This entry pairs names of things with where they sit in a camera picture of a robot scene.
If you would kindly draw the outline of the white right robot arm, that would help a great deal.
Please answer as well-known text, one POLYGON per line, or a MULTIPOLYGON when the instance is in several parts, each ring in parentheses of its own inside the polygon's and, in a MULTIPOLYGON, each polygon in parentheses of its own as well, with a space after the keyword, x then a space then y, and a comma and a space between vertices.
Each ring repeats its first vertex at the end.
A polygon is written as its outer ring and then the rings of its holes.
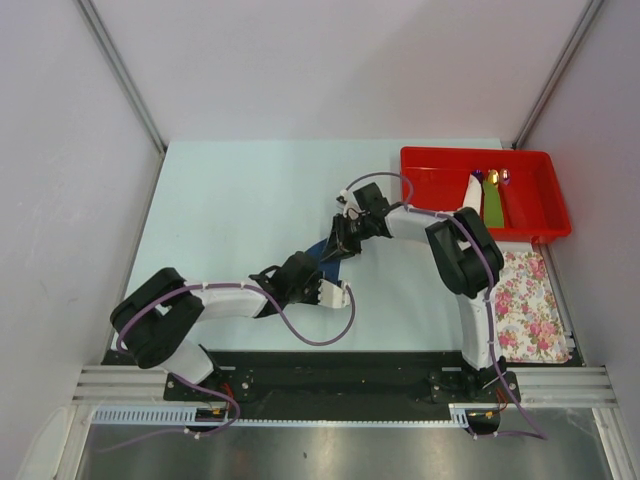
POLYGON ((498 385, 489 368, 499 358, 494 293, 504 258, 479 214, 471 207, 447 213, 400 202, 337 214, 320 260, 354 257, 361 253, 362 243, 373 237, 412 240, 430 247, 440 279, 456 296, 461 353, 473 368, 461 376, 462 391, 473 401, 486 400, 498 385))

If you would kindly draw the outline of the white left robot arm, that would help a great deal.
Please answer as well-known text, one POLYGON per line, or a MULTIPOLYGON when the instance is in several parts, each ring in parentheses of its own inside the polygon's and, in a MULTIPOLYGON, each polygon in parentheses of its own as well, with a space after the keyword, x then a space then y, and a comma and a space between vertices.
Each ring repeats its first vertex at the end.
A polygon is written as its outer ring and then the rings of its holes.
POLYGON ((263 318, 297 303, 316 305, 324 273, 318 261, 296 252, 283 265, 249 277, 245 284, 189 285, 176 269, 159 270, 111 313, 117 348, 141 369, 160 367, 186 380, 197 398, 214 397, 221 376, 205 349, 187 339, 199 321, 263 318))

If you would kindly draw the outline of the dark blue paper napkin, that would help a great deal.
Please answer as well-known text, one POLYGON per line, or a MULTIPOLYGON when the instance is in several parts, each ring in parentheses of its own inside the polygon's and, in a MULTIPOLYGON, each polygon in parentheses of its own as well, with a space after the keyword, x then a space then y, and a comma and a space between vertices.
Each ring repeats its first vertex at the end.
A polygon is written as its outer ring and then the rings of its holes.
POLYGON ((326 280, 334 285, 341 285, 340 279, 341 261, 336 259, 323 260, 325 247, 328 239, 324 238, 304 251, 304 258, 307 263, 314 268, 311 275, 311 284, 319 285, 321 280, 326 280))

